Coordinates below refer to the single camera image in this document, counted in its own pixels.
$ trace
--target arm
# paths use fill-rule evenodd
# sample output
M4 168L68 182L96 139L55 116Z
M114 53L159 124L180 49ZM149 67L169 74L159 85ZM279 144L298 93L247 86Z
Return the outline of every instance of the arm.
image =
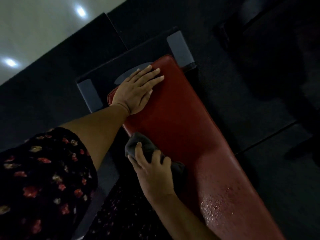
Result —
M164 79L162 76L151 80L160 73L160 69L151 70L152 66L148 66L131 74L119 86L110 107L61 125L80 138L90 152L96 169L100 167L126 118L145 107L153 86Z
M158 214L162 224L174 240L218 240L177 197L171 173L171 159L165 157L160 163L161 152L154 151L151 163L146 161L139 142L136 161L129 156L136 171L142 191Z

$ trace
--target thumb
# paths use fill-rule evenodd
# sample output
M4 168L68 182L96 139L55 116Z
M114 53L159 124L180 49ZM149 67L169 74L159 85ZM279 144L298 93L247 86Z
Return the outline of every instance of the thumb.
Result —
M150 99L150 96L151 96L151 93L153 92L153 90L151 89L149 92L147 92L141 99L141 102L140 102L140 109L143 109L146 104L148 103L149 99Z

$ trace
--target red leather pad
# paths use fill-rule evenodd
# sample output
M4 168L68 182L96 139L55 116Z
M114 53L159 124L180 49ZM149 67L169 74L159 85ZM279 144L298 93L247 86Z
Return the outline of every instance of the red leather pad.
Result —
M163 56L152 67L165 79L153 88L146 107L125 121L128 135L146 135L166 156L186 165L180 198L221 239L284 239L174 59Z

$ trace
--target gray cloth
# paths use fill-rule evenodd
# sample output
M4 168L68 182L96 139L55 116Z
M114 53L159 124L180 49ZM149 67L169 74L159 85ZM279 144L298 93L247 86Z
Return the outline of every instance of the gray cloth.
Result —
M132 135L132 137L129 138L124 149L125 156L128 157L128 155L130 155L132 158L135 159L135 148L138 142L141 142L142 144L142 151L147 162L151 163L152 154L154 150L158 150L158 148L152 143L152 141L148 137L142 135L139 132L135 132ZM161 161L160 161L161 164L164 158L165 158L165 155L161 153ZM172 178L173 178L174 191L176 193L179 193L186 181L186 176L187 176L186 167L182 162L173 161L171 163L171 172L172 172Z

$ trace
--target finger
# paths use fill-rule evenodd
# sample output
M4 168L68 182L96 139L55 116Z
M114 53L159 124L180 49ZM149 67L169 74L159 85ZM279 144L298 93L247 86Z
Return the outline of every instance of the finger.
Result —
M143 155L141 142L138 142L137 145L136 145L135 156L136 156L137 163L143 169L145 169L149 165L149 163L147 162L146 158Z
M127 77L124 82L130 81L135 75L137 75L140 72L140 69L136 70L134 73L132 73L129 77Z
M160 165L160 159L161 159L161 151L155 150L152 154L151 163L153 165Z
M141 102L140 102L140 105L139 105L139 108L142 110L146 104L148 103L150 97L151 97L151 94L152 94L153 90L151 89L149 92L147 92L141 99Z
M170 168L171 167L171 158L166 156L164 159L163 159L163 163L162 163L163 166L165 166L166 168Z
M136 74L132 79L131 82L136 82L140 77L142 77L143 75L147 74L148 72L150 72L152 70L152 66L148 65L146 68L144 68L141 72L139 72L138 74Z
M136 160L134 160L130 155L128 155L128 159L130 161L130 163L133 166L133 169L137 172L139 169L141 169L141 167L139 166L139 164L137 163Z
M136 81L136 84L141 87L143 86L147 81L149 81L150 79L154 78L155 76L157 76L160 73L160 68L155 69L152 72L149 72L147 74L145 74L144 76L142 76L141 78L139 78Z
M147 91L150 91L155 85L157 85L158 83L162 82L164 80L164 76L160 76L160 77L157 77L151 81L148 81L146 84L144 84L142 87L141 87L141 92L147 92Z

